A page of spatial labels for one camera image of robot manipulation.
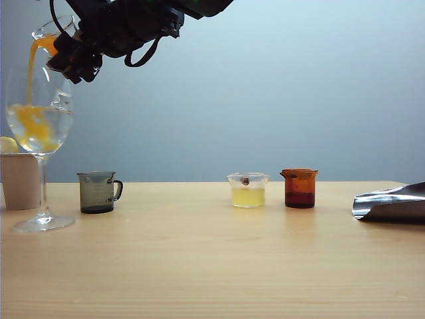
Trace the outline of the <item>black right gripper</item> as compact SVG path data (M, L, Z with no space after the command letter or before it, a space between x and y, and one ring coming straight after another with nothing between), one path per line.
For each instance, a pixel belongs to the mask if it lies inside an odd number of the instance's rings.
M184 14L165 1L68 1L80 18L80 40L61 33L53 42L58 54L47 66L73 84L92 82L102 67L102 56L71 55L83 43L111 58L124 56L161 37L179 37Z

